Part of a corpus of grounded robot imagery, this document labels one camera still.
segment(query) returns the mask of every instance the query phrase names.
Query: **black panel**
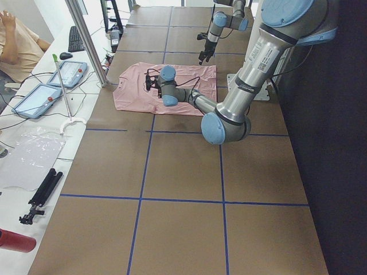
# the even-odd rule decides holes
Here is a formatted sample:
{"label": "black panel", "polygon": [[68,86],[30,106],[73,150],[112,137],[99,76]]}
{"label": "black panel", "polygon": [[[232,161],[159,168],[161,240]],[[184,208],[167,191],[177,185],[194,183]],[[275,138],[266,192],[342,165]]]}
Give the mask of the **black panel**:
{"label": "black panel", "polygon": [[[285,74],[279,100],[330,275],[367,274],[365,1],[341,1],[337,38]],[[296,49],[290,69],[309,48]]]}

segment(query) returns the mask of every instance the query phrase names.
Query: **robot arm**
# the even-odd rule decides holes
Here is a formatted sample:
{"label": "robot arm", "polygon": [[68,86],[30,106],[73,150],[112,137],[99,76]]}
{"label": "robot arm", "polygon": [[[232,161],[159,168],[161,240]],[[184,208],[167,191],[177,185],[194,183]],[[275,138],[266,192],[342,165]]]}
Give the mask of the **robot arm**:
{"label": "robot arm", "polygon": [[199,55],[199,64],[203,60],[208,62],[214,55],[217,43],[224,28],[232,30],[245,31],[248,25],[248,20],[245,18],[245,0],[215,0],[215,3],[227,6],[233,6],[233,15],[227,15],[222,11],[218,11],[213,16],[213,24],[210,25],[206,33],[200,33],[197,40],[205,40],[205,50]]}
{"label": "robot arm", "polygon": [[265,80],[273,76],[287,48],[300,40],[311,45],[335,36],[337,0],[265,0],[261,10],[260,36],[243,67],[229,83],[229,93],[223,102],[215,103],[193,89],[177,88],[175,71],[169,66],[154,80],[166,106],[184,101],[205,114],[201,129],[209,143],[238,141],[249,134],[251,124],[245,111]]}

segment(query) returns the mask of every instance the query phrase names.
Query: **computer mouse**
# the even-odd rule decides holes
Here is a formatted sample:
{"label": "computer mouse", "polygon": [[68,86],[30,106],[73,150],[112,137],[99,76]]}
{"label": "computer mouse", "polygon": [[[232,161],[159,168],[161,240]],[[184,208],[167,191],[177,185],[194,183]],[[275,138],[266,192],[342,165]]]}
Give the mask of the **computer mouse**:
{"label": "computer mouse", "polygon": [[68,52],[60,53],[60,59],[61,60],[65,60],[65,59],[72,58],[72,57],[73,57],[73,55],[71,53],[68,53]]}

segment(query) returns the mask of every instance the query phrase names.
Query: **human hand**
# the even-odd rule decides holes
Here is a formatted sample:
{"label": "human hand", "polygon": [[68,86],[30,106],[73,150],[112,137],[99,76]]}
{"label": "human hand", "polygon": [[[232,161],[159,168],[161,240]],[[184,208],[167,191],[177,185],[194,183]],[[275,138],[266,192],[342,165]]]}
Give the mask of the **human hand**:
{"label": "human hand", "polygon": [[4,10],[0,13],[0,19],[6,30],[15,30],[15,16]]}

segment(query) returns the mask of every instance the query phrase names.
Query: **red cup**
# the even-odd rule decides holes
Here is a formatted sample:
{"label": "red cup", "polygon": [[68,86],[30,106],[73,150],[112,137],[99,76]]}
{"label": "red cup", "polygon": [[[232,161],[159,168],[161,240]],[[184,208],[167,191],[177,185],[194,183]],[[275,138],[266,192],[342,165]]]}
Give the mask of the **red cup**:
{"label": "red cup", "polygon": [[0,248],[27,253],[34,249],[36,243],[32,237],[0,229]]}

